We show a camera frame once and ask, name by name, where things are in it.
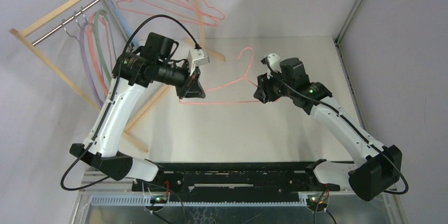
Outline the pink notched hanger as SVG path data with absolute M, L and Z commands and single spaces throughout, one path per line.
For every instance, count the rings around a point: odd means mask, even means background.
M 234 81 L 228 82 L 226 84 L 223 84 L 223 85 L 220 85 L 220 86 L 217 86 L 217 87 L 214 87 L 214 88 L 208 88 L 208 89 L 205 90 L 205 92 L 210 92 L 210 91 L 213 91 L 213 90 L 222 89 L 224 87 L 227 87 L 229 85 L 233 85 L 233 84 L 238 83 L 240 81 L 249 82 L 251 85 L 257 87 L 258 85 L 255 84 L 252 80 L 250 80 L 248 78 L 248 73 L 249 73 L 249 70 L 251 68 L 251 64 L 252 64 L 252 62 L 254 60 L 254 57 L 255 57 L 255 50 L 252 47 L 249 47 L 249 46 L 245 47 L 245 48 L 242 49 L 242 51 L 238 55 L 237 59 L 239 60 L 241 58 L 241 56 L 243 55 L 243 53 L 245 51 L 247 51 L 247 50 L 249 50 L 251 52 L 251 57 L 250 57 L 250 60 L 249 60 L 249 62 L 247 64 L 247 66 L 246 66 L 246 70 L 245 70 L 244 74 L 239 79 L 236 79 Z M 214 102 L 185 102 L 185 101 L 182 101 L 182 100 L 178 101 L 178 103 L 180 103 L 182 105 L 231 105 L 231 104 L 247 104 L 247 103 L 255 103 L 255 102 L 257 102 L 257 101 L 254 101 L 254 100 L 214 101 Z

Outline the blue plastic hanger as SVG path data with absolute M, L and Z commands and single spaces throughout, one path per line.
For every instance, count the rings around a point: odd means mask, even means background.
M 111 7 L 112 15 L 117 19 L 119 26 L 123 30 L 125 34 L 125 40 L 128 40 L 130 36 L 132 35 L 132 31 L 130 29 L 129 24 L 124 19 L 122 13 L 120 10 L 116 7 L 113 0 L 106 0 L 108 5 Z

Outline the green plastic hanger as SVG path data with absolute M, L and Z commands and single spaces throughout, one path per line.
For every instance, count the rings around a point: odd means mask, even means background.
M 101 25 L 105 29 L 105 48 L 108 55 L 107 57 L 105 56 L 103 45 L 101 43 Z M 90 19 L 87 21 L 87 29 L 85 30 L 85 34 L 87 35 L 91 62 L 94 66 L 94 70 L 99 78 L 99 81 L 104 84 L 106 84 L 106 82 L 110 83 L 112 79 L 111 70 L 117 59 L 117 53 L 115 50 L 115 40 L 111 30 L 108 13 L 104 9 L 99 9 L 92 14 Z

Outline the purple plastic hanger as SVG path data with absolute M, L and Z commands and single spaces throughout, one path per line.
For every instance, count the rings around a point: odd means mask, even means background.
M 89 63 L 88 63 L 88 59 L 87 59 L 87 53 L 86 53 L 86 46 L 85 46 L 85 27 L 87 26 L 87 23 L 84 23 L 83 25 L 81 25 L 79 27 L 80 31 L 78 36 L 75 35 L 71 35 L 67 29 L 66 29 L 66 25 L 64 24 L 64 20 L 61 21 L 62 27 L 64 29 L 64 31 L 66 32 L 66 34 L 75 39 L 78 43 L 79 43 L 79 50 L 80 50 L 80 55 L 81 55 L 81 61 L 82 61 L 82 65 L 83 65 L 83 69 L 86 75 L 86 78 L 88 80 L 88 84 L 91 90 L 91 93 L 93 95 L 94 98 L 94 102 L 96 104 L 96 106 L 98 108 L 101 108 L 103 106 L 103 101 L 101 100 L 101 98 L 99 97 L 97 88 L 95 86 L 95 82 L 93 80 L 90 68 L 89 68 Z

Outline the pink curved plastic hanger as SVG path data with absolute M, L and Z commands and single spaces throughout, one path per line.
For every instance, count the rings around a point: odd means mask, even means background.
M 91 92 L 97 102 L 100 102 L 99 93 L 107 95 L 111 82 L 111 69 L 117 58 L 108 13 L 100 9 L 78 27 L 79 33 L 74 38 L 79 44 L 81 62 Z

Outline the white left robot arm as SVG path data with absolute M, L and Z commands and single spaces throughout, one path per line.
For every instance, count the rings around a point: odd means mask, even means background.
M 204 98 L 199 83 L 200 67 L 210 62 L 200 47 L 189 49 L 177 66 L 171 58 L 176 41 L 151 32 L 144 46 L 118 57 L 109 93 L 91 132 L 82 143 L 72 144 L 70 154 L 104 175 L 119 181 L 143 180 L 151 190 L 164 187 L 165 176 L 156 164 L 121 153 L 119 141 L 137 101 L 149 84 L 174 86 L 179 99 Z

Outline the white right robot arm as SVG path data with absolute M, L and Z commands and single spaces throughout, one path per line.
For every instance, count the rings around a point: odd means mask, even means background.
M 257 77 L 254 98 L 262 103 L 282 97 L 324 125 L 352 158 L 352 163 L 315 161 L 308 167 L 305 183 L 311 190 L 325 184 L 351 189 L 360 199 L 371 201 L 382 193 L 405 194 L 409 185 L 401 172 L 403 154 L 395 146 L 386 146 L 372 137 L 338 104 L 332 92 L 320 82 L 311 82 L 302 61 L 282 60 L 271 53 L 262 58 L 267 67 Z M 405 188 L 393 192 L 390 187 L 402 180 Z

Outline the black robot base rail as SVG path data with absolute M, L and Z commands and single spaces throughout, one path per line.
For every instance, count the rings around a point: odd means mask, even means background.
M 173 202 L 185 204 L 287 204 L 301 194 L 352 194 L 349 185 L 321 183 L 312 174 L 313 162 L 161 163 L 162 171 L 149 187 L 127 180 L 132 192 L 173 191 Z

